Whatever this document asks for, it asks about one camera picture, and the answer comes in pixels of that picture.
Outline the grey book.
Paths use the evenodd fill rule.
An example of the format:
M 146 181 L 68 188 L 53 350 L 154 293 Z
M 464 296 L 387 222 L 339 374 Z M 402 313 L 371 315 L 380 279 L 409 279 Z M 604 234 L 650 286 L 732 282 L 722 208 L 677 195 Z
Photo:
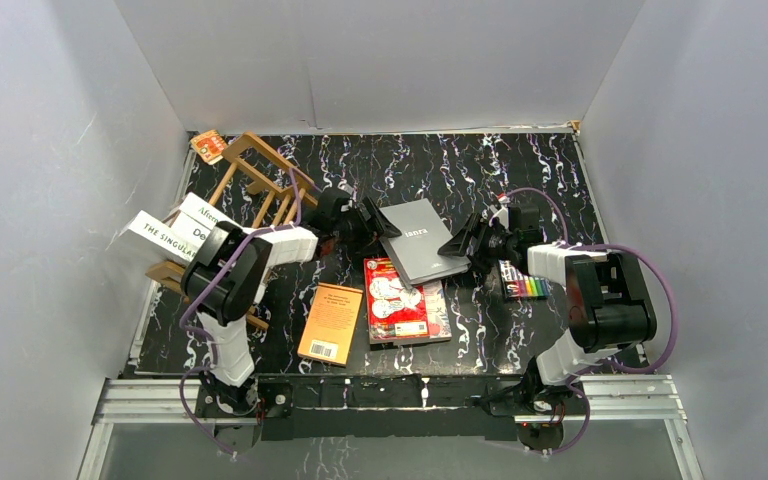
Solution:
M 403 282 L 422 285 L 470 268 L 466 257 L 438 253 L 453 235 L 428 199 L 386 206 L 381 212 L 401 232 L 382 238 L 381 244 Z

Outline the red comic treehouse book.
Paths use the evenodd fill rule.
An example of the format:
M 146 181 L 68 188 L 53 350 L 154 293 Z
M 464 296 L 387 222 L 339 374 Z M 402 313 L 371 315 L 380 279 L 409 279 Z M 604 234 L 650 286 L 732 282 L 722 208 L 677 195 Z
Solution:
M 404 345 L 430 338 L 421 287 L 405 284 L 388 258 L 364 260 L 370 343 Z

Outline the white Afternoon tea book box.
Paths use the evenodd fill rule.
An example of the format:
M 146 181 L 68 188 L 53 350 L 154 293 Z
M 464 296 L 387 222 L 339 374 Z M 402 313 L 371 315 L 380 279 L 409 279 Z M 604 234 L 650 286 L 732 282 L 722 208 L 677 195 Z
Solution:
M 234 225 L 238 225 L 238 223 L 231 217 L 224 214 L 195 193 L 186 194 L 178 203 L 177 210 L 180 213 L 186 214 L 200 225 L 210 229 L 219 222 L 230 222 Z

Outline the brown Decorate Furniture book box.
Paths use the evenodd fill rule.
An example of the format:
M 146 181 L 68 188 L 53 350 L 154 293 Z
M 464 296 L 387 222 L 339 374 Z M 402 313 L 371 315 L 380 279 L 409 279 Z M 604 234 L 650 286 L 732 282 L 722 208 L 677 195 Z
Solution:
M 169 228 L 165 242 L 182 256 L 192 259 L 204 244 L 212 228 L 202 225 L 186 213 L 178 212 L 163 221 Z

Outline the white palm leaf book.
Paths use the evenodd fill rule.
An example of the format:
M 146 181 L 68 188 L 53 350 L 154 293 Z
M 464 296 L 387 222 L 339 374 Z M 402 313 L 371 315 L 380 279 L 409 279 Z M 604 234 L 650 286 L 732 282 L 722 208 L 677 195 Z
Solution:
M 113 244 L 153 263 L 171 261 L 186 266 L 198 248 L 146 211 L 139 211 L 120 231 Z

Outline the floral patterned book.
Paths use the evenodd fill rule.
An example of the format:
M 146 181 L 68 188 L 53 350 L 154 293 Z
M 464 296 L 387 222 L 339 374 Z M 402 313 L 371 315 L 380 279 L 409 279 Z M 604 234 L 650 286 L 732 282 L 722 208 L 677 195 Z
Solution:
M 434 281 L 416 287 L 421 287 L 423 290 L 428 314 L 430 338 L 421 343 L 411 344 L 434 343 L 450 340 L 452 331 L 446 300 L 443 295 L 442 283 L 440 281 Z

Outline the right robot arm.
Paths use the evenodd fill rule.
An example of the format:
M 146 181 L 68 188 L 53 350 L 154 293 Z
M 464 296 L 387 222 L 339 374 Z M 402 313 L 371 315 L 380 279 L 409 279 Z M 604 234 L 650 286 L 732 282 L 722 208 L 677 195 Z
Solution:
M 519 273 L 564 287 L 567 327 L 548 349 L 532 358 L 521 379 L 474 399 L 496 415 L 503 404 L 514 411 L 547 414 L 571 396 L 585 369 L 654 338 L 657 323 L 636 259 L 627 254 L 575 250 L 547 243 L 535 206 L 503 206 L 474 213 L 442 244 L 442 256 L 464 257 L 486 273 L 500 261 Z

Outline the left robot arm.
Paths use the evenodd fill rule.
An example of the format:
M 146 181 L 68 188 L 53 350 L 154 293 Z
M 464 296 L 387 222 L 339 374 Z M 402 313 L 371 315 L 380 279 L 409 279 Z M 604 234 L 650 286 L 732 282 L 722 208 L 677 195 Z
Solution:
M 273 268 L 316 260 L 337 245 L 364 255 L 378 241 L 401 234 L 370 198 L 355 201 L 337 187 L 324 189 L 315 207 L 286 226 L 252 229 L 217 222 L 182 276 L 191 305 L 181 324 L 195 318 L 192 333 L 207 341 L 209 364 L 198 376 L 220 408 L 246 416 L 257 407 L 247 316 L 262 299 Z

